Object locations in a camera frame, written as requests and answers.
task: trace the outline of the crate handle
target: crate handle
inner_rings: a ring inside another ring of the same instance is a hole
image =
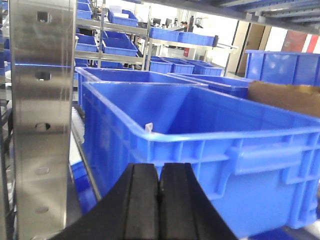
[[[301,146],[276,143],[247,147],[230,147],[230,157],[235,175],[261,173],[290,168],[300,164]]]

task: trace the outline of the computer monitor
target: computer monitor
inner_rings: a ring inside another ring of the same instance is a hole
[[[156,24],[160,25],[161,24],[161,19],[154,18],[153,21],[152,21],[152,25],[156,25]]]
[[[167,26],[167,27],[169,27],[169,25],[172,23],[172,19],[169,19],[169,18],[167,18],[166,20],[165,20],[165,25]]]

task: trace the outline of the cardboard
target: cardboard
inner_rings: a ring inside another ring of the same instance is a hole
[[[249,100],[320,118],[320,87],[253,81]]]

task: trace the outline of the blue plastic bin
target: blue plastic bin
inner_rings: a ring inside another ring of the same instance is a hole
[[[151,27],[150,38],[178,42],[179,31],[170,31],[159,27]]]
[[[86,214],[97,204],[97,201],[90,186],[87,171],[83,162],[81,161],[72,165],[71,169],[81,210],[83,214]]]
[[[212,66],[210,63],[201,60],[186,59],[186,62],[194,65],[193,74],[221,76],[224,71],[221,67]]]
[[[124,39],[129,41],[129,37],[127,36],[127,34],[123,32],[116,32],[116,31],[104,31],[102,33],[102,38]]]
[[[103,195],[128,163],[191,163],[239,238],[316,220],[319,118],[188,85],[86,82],[83,101]]]
[[[78,2],[77,3],[77,11],[76,17],[78,19],[91,19],[92,10],[88,3]]]
[[[3,48],[10,49],[10,38],[3,38]]]
[[[98,67],[98,62],[94,61],[93,67]],[[103,69],[124,69],[124,66],[121,62],[112,62],[112,61],[101,61],[101,68]]]
[[[87,52],[97,52],[98,44],[94,36],[87,36],[82,34],[76,34],[79,38],[75,50],[87,51]]]
[[[77,0],[78,3],[91,4],[90,0]]]
[[[75,58],[74,61],[75,61],[75,67],[86,68],[89,65],[89,62],[87,59]]]
[[[76,67],[78,72],[78,104],[83,106],[83,83],[84,82],[129,82],[129,83],[159,83],[159,84],[188,84],[208,88],[207,84],[198,81],[186,80],[180,76],[166,75],[157,72],[136,71],[125,69],[107,69],[94,67]]]
[[[138,49],[129,39],[104,38],[103,52],[105,54],[135,57],[137,55]]]
[[[2,1],[2,9],[9,10],[9,3],[8,1]]]
[[[114,16],[113,12],[108,9],[108,19],[110,23],[136,27],[138,18],[129,10],[122,10],[123,14],[128,14],[129,18]]]
[[[165,61],[160,58],[151,57],[150,60],[150,71],[157,73],[171,73],[173,68],[173,63]]]
[[[247,50],[245,76],[274,84],[320,86],[320,54]]]
[[[193,32],[179,32],[178,42],[196,44],[202,46],[213,46],[215,37],[195,34]]]
[[[192,74],[195,68],[195,65],[191,65],[187,63],[184,60],[178,59],[178,58],[171,58],[171,57],[162,57],[161,59],[164,59],[170,63],[173,63],[172,65],[172,73],[176,74]]]
[[[11,51],[10,49],[3,49],[4,60],[7,62],[11,62]]]
[[[183,76],[188,80],[199,81],[203,84],[208,84],[209,89],[221,93],[230,94],[238,98],[247,98],[249,81],[242,79],[235,79],[224,76],[211,75],[196,75],[196,74],[174,74],[176,76]]]

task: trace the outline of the stainless steel post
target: stainless steel post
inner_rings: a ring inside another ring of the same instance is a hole
[[[19,240],[65,227],[76,0],[10,0]]]

